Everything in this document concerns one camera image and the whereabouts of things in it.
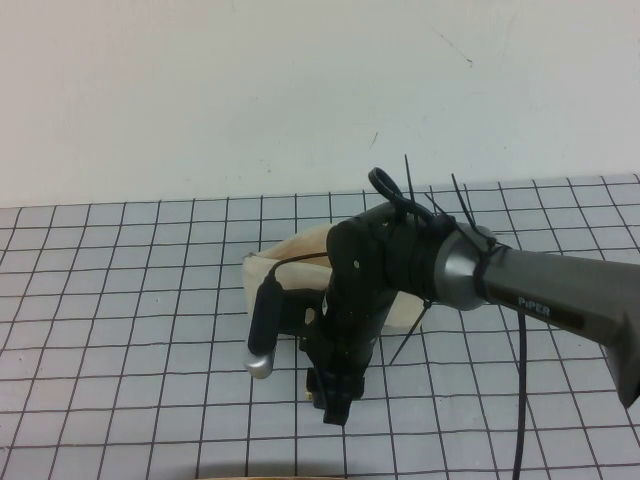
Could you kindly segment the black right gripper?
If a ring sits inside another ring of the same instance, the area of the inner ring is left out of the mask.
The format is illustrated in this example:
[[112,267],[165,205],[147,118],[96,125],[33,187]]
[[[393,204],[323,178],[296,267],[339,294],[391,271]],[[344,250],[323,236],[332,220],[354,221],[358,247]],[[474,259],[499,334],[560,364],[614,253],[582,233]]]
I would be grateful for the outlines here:
[[307,397],[324,401],[325,424],[345,426],[353,401],[362,398],[363,376],[395,299],[394,292],[324,295],[305,353],[313,365],[307,369]]

